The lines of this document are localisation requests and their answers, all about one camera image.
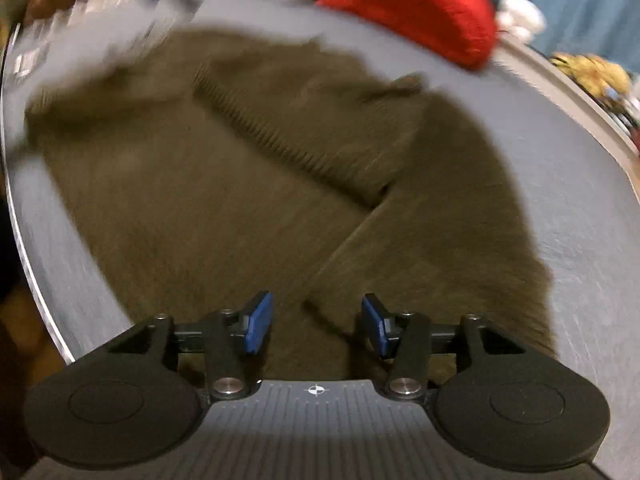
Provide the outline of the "olive corduroy pants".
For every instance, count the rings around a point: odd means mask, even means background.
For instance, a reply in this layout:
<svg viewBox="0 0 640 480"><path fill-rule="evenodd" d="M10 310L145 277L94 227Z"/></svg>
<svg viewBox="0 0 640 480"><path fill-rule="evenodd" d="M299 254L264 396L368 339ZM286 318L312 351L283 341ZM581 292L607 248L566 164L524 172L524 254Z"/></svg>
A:
<svg viewBox="0 0 640 480"><path fill-rule="evenodd" d="M484 129L418 74L317 41L177 30L42 87L25 110L136 322L276 300L265 373L380 377L361 298L439 323L485 313L552 354L550 276Z"/></svg>

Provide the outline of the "yellow plush toy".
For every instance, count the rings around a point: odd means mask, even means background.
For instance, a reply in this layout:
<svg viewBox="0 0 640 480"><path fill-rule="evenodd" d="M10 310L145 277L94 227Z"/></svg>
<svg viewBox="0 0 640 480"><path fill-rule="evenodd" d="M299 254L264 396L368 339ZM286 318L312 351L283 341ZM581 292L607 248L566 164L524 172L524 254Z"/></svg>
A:
<svg viewBox="0 0 640 480"><path fill-rule="evenodd" d="M620 64L595 54L553 53L550 63L596 99L604 99L614 91L628 96L631 80Z"/></svg>

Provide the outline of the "red folded blanket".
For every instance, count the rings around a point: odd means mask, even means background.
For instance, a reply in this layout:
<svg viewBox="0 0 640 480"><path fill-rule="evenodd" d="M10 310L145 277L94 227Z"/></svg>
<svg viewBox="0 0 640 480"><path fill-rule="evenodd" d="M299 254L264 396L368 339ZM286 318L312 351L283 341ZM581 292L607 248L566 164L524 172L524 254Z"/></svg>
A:
<svg viewBox="0 0 640 480"><path fill-rule="evenodd" d="M480 70L497 43L489 0L317 0L380 25L467 70Z"/></svg>

